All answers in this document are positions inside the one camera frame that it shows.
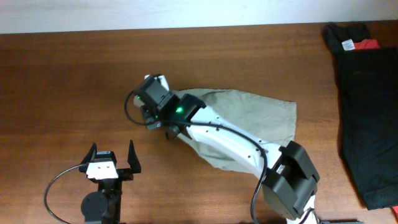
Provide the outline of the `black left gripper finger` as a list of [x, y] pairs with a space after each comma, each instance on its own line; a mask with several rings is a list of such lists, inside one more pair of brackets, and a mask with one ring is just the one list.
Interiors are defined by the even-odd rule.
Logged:
[[129, 164], [131, 172], [133, 174], [141, 173], [141, 164], [140, 164], [137, 154], [135, 152], [133, 140], [130, 140], [130, 142], [129, 142], [127, 163]]
[[91, 162], [95, 158], [96, 153], [97, 153], [97, 145], [94, 142], [93, 145], [91, 146], [90, 150], [86, 154], [86, 156], [81, 161], [81, 164], [87, 164], [87, 163]]

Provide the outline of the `khaki shorts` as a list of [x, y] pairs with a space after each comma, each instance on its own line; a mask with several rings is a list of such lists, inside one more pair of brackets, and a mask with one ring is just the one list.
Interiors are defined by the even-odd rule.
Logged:
[[282, 146], [295, 138], [297, 104], [239, 90], [175, 90], [178, 97], [191, 94], [211, 106], [230, 123], [266, 141]]

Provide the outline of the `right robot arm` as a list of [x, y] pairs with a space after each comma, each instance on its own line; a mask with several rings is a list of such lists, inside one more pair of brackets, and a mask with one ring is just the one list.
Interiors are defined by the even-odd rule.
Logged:
[[250, 205], [254, 222], [259, 192], [287, 223], [320, 222], [315, 213], [320, 176], [300, 144], [290, 141], [281, 146], [248, 133], [198, 97], [188, 93], [177, 96], [161, 74], [147, 75], [130, 94], [141, 102], [144, 126], [165, 128], [169, 139], [185, 136], [211, 146], [257, 177]]

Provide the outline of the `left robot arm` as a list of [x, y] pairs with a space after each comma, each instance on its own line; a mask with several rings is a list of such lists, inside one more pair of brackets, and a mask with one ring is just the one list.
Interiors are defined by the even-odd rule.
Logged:
[[134, 180], [134, 174], [141, 173], [134, 143], [129, 142], [127, 152], [128, 168], [118, 169], [113, 151], [98, 151], [94, 143], [81, 161], [79, 171], [98, 185], [81, 203], [85, 223], [114, 224], [120, 222], [123, 182]]

